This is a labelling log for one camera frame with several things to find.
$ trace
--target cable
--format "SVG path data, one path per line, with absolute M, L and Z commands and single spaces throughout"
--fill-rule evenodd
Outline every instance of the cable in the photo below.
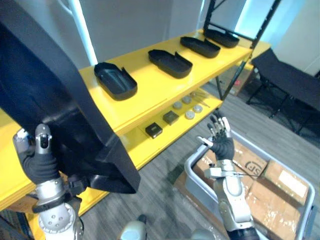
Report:
M 71 17 L 73 17 L 72 11 L 62 2 L 62 0 L 58 0 L 58 3 Z

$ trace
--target metal cart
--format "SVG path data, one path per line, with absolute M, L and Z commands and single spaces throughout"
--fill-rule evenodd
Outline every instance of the metal cart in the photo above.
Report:
M 250 149 L 253 153 L 257 154 L 260 158 L 270 161 L 274 160 L 283 167 L 285 167 L 287 170 L 295 174 L 298 178 L 301 178 L 309 185 L 309 190 L 307 194 L 307 198 L 305 201 L 305 205 L 299 209 L 301 216 L 299 223 L 297 225 L 296 229 L 296 240 L 302 240 L 305 236 L 305 230 L 308 226 L 311 226 L 314 221 L 314 217 L 309 217 L 312 212 L 313 202 L 315 199 L 315 188 L 312 186 L 312 184 L 307 181 L 304 177 L 300 176 L 298 173 L 290 169 L 288 166 L 281 163 L 279 160 L 275 159 L 273 156 L 259 148 L 258 146 L 254 145 L 252 142 L 245 139 L 240 134 L 236 133 L 235 131 L 232 131 L 232 137 L 234 140 L 238 141 L 242 145 L 244 145 L 246 148 Z M 196 175 L 196 173 L 192 170 L 192 167 L 196 164 L 196 162 L 207 152 L 208 148 L 204 145 L 201 145 L 194 154 L 192 154 L 185 162 L 184 164 L 184 170 L 186 172 L 186 180 L 185 180 L 185 188 L 193 194 L 212 214 L 214 214 L 221 222 L 222 218 L 219 213 L 218 208 L 218 199 L 215 191 L 208 186 L 199 176 Z M 268 238 L 263 235 L 258 229 L 257 229 L 258 235 L 261 240 L 268 240 Z

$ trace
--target black plastic tray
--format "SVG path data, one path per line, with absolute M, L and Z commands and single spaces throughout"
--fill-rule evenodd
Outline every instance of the black plastic tray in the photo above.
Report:
M 233 48 L 239 42 L 239 38 L 232 36 L 227 32 L 223 33 L 217 30 L 207 29 L 204 31 L 204 35 L 227 48 Z
M 177 79 L 184 78 L 191 71 L 192 62 L 183 58 L 177 52 L 172 55 L 165 50 L 154 49 L 150 50 L 148 54 L 153 64 Z
M 125 100 L 137 92 L 137 82 L 123 67 L 121 70 L 112 63 L 100 62 L 94 66 L 94 74 L 99 78 L 103 89 L 114 100 Z
M 201 54 L 207 58 L 214 58 L 218 55 L 220 51 L 220 47 L 213 44 L 212 42 L 205 39 L 204 41 L 201 41 L 194 37 L 188 37 L 183 36 L 180 38 L 180 43 L 191 49 L 192 51 L 195 51 L 198 54 Z

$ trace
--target black frame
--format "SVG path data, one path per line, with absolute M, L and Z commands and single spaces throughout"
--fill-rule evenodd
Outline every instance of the black frame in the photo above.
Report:
M 211 22 L 211 16 L 212 16 L 212 13 L 221 5 L 225 2 L 226 0 L 222 0 L 216 7 L 216 0 L 210 0 L 210 4 L 209 4 L 209 7 L 208 7 L 208 11 L 206 13 L 206 17 L 205 17 L 205 21 L 204 21 L 204 26 L 203 26 L 203 32 L 205 32 L 206 30 L 209 29 L 209 26 L 214 26 L 218 29 L 221 29 L 221 30 L 224 30 L 226 33 L 229 33 L 229 34 L 235 34 L 241 38 L 244 38 L 244 39 L 247 39 L 249 41 L 251 41 L 251 46 L 250 46 L 250 49 L 252 49 L 252 51 L 255 49 L 256 45 L 258 44 L 262 34 L 264 33 L 264 31 L 266 30 L 272 16 L 274 15 L 275 11 L 277 10 L 277 7 L 279 6 L 279 3 L 281 0 L 274 0 L 267 16 L 265 17 L 258 33 L 256 34 L 256 36 L 254 38 L 251 38 L 251 37 L 248 37 L 248 36 L 245 36 L 241 33 L 238 33 L 238 32 L 235 32 L 235 31 L 232 31 L 230 29 L 227 29 L 223 26 L 220 26 L 220 25 L 217 25 L 213 22 Z M 217 85 L 217 88 L 218 88 L 218 91 L 219 91 L 219 97 L 222 101 L 224 101 L 227 97 L 227 95 L 229 94 L 231 88 L 233 87 L 233 85 L 235 84 L 237 78 L 239 77 L 239 75 L 241 74 L 242 70 L 244 69 L 247 61 L 252 57 L 252 53 L 250 54 L 250 56 L 246 59 L 246 60 L 243 60 L 240 64 L 240 66 L 237 68 L 235 74 L 233 75 L 233 78 L 231 79 L 228 87 L 226 88 L 226 90 L 224 91 L 224 93 L 222 94 L 222 90 L 221 90 L 221 86 L 220 86 L 220 82 L 219 82 L 219 77 L 217 76 L 215 78 L 216 80 L 216 85 Z

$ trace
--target black fabric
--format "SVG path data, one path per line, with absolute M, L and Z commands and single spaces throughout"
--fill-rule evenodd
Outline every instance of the black fabric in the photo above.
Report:
M 271 48 L 251 62 L 262 78 L 320 111 L 319 79 L 280 61 Z
M 104 191 L 137 191 L 139 173 L 77 68 L 13 0 L 0 4 L 0 43 L 0 107 L 32 136 L 38 124 L 49 126 L 52 154 L 68 176 Z

